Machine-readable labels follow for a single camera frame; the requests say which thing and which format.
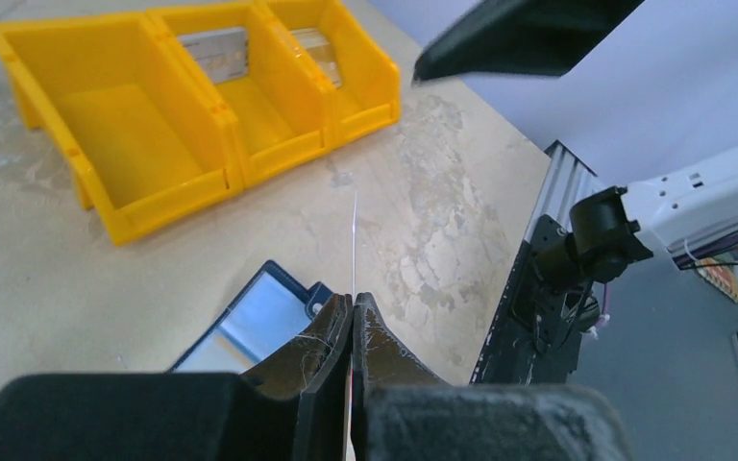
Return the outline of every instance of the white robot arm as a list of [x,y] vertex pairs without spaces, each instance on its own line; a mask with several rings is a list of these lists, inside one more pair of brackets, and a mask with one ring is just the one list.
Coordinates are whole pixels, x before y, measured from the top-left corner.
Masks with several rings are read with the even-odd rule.
[[738,245],[738,146],[673,173],[633,182],[621,196],[636,237],[678,266]]

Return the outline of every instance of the yellow plastic bin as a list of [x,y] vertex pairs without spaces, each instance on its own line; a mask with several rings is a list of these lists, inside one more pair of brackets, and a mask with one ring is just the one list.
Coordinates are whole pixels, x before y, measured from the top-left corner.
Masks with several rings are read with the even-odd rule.
[[115,244],[240,192],[234,122],[143,13],[0,23],[28,128],[43,128]]
[[[333,146],[325,103],[326,88],[293,54],[270,26],[270,15],[252,3],[152,9],[147,12],[164,32],[168,45],[197,85],[219,105],[232,110],[245,184],[253,186],[305,161],[321,157]],[[179,36],[244,27],[248,36],[247,75],[219,84],[211,82],[179,40]]]
[[[332,44],[342,85],[336,89],[315,65],[328,91],[334,92],[336,145],[341,146],[400,119],[400,73],[394,61],[369,37],[337,0],[257,0],[284,29],[318,29]],[[305,53],[292,35],[287,38]]]

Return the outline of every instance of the black plastic part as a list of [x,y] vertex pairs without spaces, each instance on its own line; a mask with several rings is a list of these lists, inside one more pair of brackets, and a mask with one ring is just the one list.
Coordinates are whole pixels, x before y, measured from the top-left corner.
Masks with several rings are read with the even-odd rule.
[[643,0],[484,0],[426,46],[414,80],[469,72],[561,76]]
[[631,458],[608,403],[575,387],[383,387],[367,408],[371,460]]
[[0,393],[0,459],[340,460],[352,316],[332,296],[241,376],[20,378]]
[[301,393],[298,404],[292,457],[299,461],[340,460],[346,450],[354,311],[349,295],[333,296],[330,303],[338,304],[335,309],[337,315],[324,338],[330,350],[327,359]]
[[[471,384],[564,383],[578,366],[580,328],[563,318],[565,306],[570,307],[568,292],[551,289],[536,271],[536,257],[566,238],[564,229],[544,215],[530,242],[522,242]],[[587,296],[586,285],[572,288]]]
[[0,459],[287,459],[294,407],[236,375],[26,376],[0,392]]
[[370,293],[357,295],[352,357],[352,445],[358,461],[368,458],[365,396],[379,386],[447,386],[383,321]]
[[573,232],[536,257],[536,270],[552,289],[562,291],[593,280],[607,283],[629,264],[652,257],[634,235],[641,230],[629,221],[621,196],[624,187],[609,187],[573,205]]
[[590,327],[594,327],[601,319],[601,306],[595,303],[591,306],[585,306],[578,319],[578,331],[581,333],[586,332]]

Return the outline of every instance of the tabletop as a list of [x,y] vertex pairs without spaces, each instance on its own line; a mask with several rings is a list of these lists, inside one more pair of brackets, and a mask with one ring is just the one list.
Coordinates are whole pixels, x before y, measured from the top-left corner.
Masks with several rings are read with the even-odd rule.
[[[0,0],[0,20],[189,3]],[[419,46],[366,0],[344,4],[401,69],[400,123],[119,248],[46,134],[22,126],[0,65],[0,387],[165,370],[266,259],[350,293],[356,196],[357,291],[467,382],[549,159],[461,81],[410,87]]]

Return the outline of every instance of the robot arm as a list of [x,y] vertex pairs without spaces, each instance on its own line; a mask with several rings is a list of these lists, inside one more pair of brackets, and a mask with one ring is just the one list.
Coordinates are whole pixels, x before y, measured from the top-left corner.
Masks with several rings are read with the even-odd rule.
[[[560,76],[642,0],[484,0],[423,51],[414,81],[467,72]],[[570,211],[573,234],[536,256],[563,290],[618,277],[655,254],[680,267],[738,244],[738,147],[665,176],[611,187]]]
[[738,146],[641,182],[622,196],[638,240],[678,266],[738,245]]

